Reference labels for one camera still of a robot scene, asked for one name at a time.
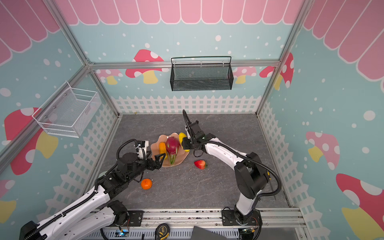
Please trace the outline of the yellow fake lemon fruit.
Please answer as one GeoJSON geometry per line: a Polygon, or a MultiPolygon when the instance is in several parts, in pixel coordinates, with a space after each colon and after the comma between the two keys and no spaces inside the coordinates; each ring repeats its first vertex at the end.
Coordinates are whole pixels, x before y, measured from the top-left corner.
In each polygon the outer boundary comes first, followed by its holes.
{"type": "Polygon", "coordinates": [[[186,149],[186,148],[184,147],[184,144],[183,144],[183,140],[184,140],[184,138],[187,138],[187,135],[186,135],[185,133],[179,133],[179,142],[180,142],[180,145],[181,145],[182,149],[183,149],[185,152],[189,153],[190,150],[189,150],[189,149],[186,149]]]}

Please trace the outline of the orange-yellow fake mango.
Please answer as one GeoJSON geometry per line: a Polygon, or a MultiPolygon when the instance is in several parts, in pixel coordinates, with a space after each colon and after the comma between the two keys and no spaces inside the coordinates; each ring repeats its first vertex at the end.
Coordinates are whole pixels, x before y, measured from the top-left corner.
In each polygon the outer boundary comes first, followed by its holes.
{"type": "Polygon", "coordinates": [[[167,156],[167,147],[165,142],[160,142],[159,143],[159,154],[165,154],[167,156]]]}

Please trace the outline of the magenta fake dragon fruit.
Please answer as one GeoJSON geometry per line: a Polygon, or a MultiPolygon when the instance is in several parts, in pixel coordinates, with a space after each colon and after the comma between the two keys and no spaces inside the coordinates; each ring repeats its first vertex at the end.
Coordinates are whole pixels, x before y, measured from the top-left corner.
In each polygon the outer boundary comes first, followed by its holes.
{"type": "Polygon", "coordinates": [[[173,165],[176,161],[176,157],[180,148],[179,139],[175,137],[169,137],[166,141],[166,147],[169,154],[170,164],[173,165]]]}

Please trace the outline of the red fake strawberry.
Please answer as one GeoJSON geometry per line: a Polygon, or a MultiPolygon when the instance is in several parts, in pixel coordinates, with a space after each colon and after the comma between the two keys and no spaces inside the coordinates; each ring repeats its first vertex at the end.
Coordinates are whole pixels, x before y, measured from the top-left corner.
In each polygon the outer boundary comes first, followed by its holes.
{"type": "Polygon", "coordinates": [[[204,170],[207,167],[207,163],[204,160],[198,160],[194,162],[194,165],[201,170],[204,170]]]}

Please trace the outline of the fake orange tangerine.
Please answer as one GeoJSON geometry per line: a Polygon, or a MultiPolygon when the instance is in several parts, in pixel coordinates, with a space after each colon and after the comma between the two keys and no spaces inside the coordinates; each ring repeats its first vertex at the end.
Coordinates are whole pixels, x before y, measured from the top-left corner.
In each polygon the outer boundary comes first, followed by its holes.
{"type": "Polygon", "coordinates": [[[143,179],[141,181],[141,187],[143,190],[149,190],[153,186],[153,182],[151,179],[143,179]]]}

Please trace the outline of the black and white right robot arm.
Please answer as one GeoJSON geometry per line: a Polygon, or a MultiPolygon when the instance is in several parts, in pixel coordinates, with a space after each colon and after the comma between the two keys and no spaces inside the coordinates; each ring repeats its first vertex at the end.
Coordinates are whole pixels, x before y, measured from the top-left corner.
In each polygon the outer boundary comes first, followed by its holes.
{"type": "Polygon", "coordinates": [[[192,122],[186,110],[183,110],[183,118],[187,136],[182,140],[182,147],[214,156],[234,170],[240,197],[232,212],[237,224],[247,225],[257,213],[255,206],[261,198],[272,197],[281,192],[280,177],[264,165],[256,153],[239,152],[222,143],[216,136],[206,135],[201,130],[199,121],[192,122]]]}

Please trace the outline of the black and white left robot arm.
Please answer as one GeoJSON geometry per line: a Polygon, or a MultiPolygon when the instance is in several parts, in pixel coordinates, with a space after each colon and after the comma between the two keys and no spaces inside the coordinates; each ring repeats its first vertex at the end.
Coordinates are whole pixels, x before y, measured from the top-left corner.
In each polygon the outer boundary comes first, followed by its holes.
{"type": "Polygon", "coordinates": [[[132,181],[140,182],[144,172],[159,170],[165,154],[151,159],[148,142],[135,139],[123,143],[116,152],[116,163],[82,197],[52,217],[39,223],[30,221],[20,230],[21,240],[80,240],[90,233],[115,225],[127,226],[131,216],[114,198],[132,181]]]}

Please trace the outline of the pink scalloped fruit bowl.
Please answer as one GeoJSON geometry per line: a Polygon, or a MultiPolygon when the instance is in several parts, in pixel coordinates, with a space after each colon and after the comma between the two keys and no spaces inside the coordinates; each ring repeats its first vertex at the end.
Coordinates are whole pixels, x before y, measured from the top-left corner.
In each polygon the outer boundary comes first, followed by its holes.
{"type": "Polygon", "coordinates": [[[182,137],[177,133],[171,135],[160,135],[156,143],[151,144],[152,159],[155,156],[165,154],[162,167],[174,167],[181,164],[189,154],[189,150],[184,150],[181,146],[182,137]]]}

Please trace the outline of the yellow black tape measure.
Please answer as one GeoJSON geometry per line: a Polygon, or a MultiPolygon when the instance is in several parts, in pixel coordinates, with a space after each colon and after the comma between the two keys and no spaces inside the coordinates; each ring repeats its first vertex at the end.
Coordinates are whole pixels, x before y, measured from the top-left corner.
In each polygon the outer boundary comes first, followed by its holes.
{"type": "Polygon", "coordinates": [[[155,230],[155,240],[166,240],[170,236],[170,227],[168,224],[163,223],[158,225],[155,230]]]}

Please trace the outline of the grey panel at front edge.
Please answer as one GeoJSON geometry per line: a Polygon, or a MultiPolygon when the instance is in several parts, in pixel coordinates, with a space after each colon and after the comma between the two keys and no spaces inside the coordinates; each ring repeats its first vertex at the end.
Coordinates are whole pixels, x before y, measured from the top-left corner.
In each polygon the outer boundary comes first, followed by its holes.
{"type": "Polygon", "coordinates": [[[231,228],[201,228],[195,226],[190,240],[238,240],[239,234],[231,228]]]}

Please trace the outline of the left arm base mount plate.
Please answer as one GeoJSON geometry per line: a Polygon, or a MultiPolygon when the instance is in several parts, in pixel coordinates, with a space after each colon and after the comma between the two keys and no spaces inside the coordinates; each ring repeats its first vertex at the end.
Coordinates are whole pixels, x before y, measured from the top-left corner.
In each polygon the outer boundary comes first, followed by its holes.
{"type": "Polygon", "coordinates": [[[143,220],[144,211],[129,210],[116,214],[114,224],[119,227],[140,227],[143,220]]]}

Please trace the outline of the black mesh wall basket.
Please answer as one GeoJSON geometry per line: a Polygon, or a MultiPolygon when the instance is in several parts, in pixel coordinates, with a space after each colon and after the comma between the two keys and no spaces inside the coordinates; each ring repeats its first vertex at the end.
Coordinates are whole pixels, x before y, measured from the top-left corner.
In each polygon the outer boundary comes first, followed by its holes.
{"type": "Polygon", "coordinates": [[[231,90],[234,82],[232,57],[203,56],[171,58],[172,91],[231,90]]]}

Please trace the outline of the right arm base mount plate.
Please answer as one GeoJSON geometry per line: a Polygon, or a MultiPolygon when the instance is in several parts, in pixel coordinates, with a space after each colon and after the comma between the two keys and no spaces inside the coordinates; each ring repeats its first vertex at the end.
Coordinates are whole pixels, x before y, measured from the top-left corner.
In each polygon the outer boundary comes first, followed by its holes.
{"type": "Polygon", "coordinates": [[[243,215],[238,210],[224,208],[222,213],[223,226],[262,226],[263,221],[259,210],[251,210],[247,215],[243,215]]]}

